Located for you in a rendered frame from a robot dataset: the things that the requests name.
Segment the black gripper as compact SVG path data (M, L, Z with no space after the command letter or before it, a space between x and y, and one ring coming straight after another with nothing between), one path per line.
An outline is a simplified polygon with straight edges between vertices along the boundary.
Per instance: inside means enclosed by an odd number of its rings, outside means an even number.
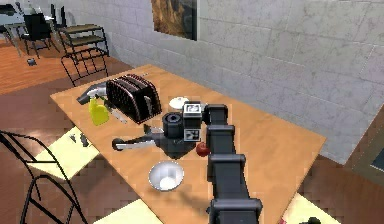
M183 138L183 120L179 112L169 112L162 117L162 128L144 125L145 135L130 140L115 138L112 148L117 151L145 148L156 145L160 140L180 140Z

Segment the silver knife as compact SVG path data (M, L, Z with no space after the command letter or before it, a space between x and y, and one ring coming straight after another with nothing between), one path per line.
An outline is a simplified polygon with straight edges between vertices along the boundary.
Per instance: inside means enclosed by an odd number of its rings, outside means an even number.
M107 110L110 112L110 114L113 115L116 119L118 119L120 122L124 124L127 123L127 120L117 110L110 108L108 106L106 107L107 107Z

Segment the silver bowl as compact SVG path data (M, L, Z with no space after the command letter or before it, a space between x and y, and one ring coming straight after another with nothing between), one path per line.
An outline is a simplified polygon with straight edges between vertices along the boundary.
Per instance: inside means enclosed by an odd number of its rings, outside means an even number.
M184 179L184 169L174 161L162 161L154 165L148 174L148 181L157 191L176 189Z

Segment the black toaster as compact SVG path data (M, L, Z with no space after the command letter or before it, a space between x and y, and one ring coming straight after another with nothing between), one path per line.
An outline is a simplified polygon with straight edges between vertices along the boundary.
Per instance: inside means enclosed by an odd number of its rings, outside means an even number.
M127 74L106 82L110 103L136 124L162 113L155 85L136 74Z

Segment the yellow spray bottle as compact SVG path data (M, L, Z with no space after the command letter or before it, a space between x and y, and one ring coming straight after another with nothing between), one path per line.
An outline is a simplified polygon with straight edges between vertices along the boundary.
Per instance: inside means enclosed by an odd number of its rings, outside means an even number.
M109 120L109 112L104 105L98 103L96 97L91 97L88 105L91 120L95 126L102 125Z

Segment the white plate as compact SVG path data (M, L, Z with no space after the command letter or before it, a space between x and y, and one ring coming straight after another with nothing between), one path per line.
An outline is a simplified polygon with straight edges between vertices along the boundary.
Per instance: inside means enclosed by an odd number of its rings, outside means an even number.
M173 109L182 110L187 101L188 98L186 97L175 97L169 101L169 106Z

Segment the red apple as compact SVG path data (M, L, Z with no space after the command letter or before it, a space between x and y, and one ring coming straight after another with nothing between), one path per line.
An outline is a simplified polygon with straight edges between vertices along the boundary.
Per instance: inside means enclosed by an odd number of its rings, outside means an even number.
M200 157L205 157L210 154L210 149L208 148L205 142L200 142L199 144L196 145L196 153Z

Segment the dark grey pan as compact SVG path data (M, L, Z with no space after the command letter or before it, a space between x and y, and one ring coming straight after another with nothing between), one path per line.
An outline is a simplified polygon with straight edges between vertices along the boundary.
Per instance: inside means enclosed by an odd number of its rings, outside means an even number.
M88 87L78 98L77 102L80 105L84 105L90 102L91 98L95 97L104 97L106 96L106 83L101 82L98 84L93 84Z

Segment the black chair with yellow seat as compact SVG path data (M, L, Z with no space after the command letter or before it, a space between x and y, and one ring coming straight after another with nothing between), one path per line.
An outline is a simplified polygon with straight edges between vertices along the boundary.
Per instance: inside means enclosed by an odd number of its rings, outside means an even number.
M152 210L141 200L112 212L93 224L163 224Z
M90 224L71 179L98 151L76 127L50 146L36 137L3 130L0 143L31 176L20 224Z
M300 224L308 221L310 217L316 217L321 224L341 224L299 193L296 193L291 200L282 220L284 224Z

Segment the black shelf with wooden boards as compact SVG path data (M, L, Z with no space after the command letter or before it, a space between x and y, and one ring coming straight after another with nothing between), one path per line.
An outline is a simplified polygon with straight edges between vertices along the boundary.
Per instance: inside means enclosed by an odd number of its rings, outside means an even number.
M88 45L99 48L103 44L102 51L109 55L109 47L105 30L96 24L80 24L58 29L58 35L67 53L74 53Z

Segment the wooden table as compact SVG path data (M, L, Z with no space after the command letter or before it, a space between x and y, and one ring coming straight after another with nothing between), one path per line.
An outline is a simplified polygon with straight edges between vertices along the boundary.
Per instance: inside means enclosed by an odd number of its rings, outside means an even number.
M156 86L164 112L170 110L168 103L176 96L228 106L228 122L236 126L236 151L246 156L249 194L261 199L264 205L260 224L277 224L325 138L154 65L141 66L132 72L144 74ZM185 172L181 186L171 192L154 190L148 172L167 156L155 146L113 150L113 139L139 137L143 134L142 127L131 120L123 124L116 119L94 125L88 108L76 101L87 88L84 84L55 93L51 98L164 224L208 224L205 209L212 198L212 186L206 177L207 160L194 151L189 152L178 160Z

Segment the framed brown picture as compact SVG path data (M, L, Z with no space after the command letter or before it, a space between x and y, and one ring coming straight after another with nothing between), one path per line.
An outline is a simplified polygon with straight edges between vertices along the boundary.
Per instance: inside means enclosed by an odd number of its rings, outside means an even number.
M197 0L151 0L154 30L197 40Z

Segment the grey table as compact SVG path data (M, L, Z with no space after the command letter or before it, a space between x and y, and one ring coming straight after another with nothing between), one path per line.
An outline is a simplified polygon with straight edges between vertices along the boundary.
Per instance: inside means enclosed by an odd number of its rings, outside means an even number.
M24 9L19 2L0 4L0 26L5 28L6 36L16 48L18 55L21 55L21 52L13 29L26 28L23 15Z

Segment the dark brown cupboard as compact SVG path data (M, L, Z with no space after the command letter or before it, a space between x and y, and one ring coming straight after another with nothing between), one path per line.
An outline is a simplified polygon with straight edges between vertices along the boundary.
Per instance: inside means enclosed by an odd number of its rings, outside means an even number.
M383 149L384 104L375 115L366 132L362 135L344 168L384 187L384 169L373 165L374 160Z

